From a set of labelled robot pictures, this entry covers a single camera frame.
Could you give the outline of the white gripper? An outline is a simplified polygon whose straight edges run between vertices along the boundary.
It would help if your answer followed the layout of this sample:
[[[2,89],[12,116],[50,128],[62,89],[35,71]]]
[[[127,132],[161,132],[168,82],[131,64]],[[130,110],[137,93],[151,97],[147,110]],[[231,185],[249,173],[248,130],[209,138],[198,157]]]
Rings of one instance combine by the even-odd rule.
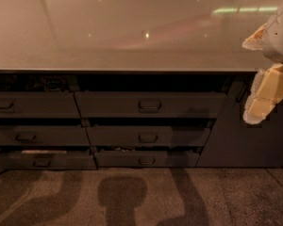
[[[259,124],[283,100],[283,2],[267,24],[259,27],[244,40],[242,47],[261,51],[272,61],[278,62],[268,70],[260,69],[253,81],[243,112],[248,124]]]

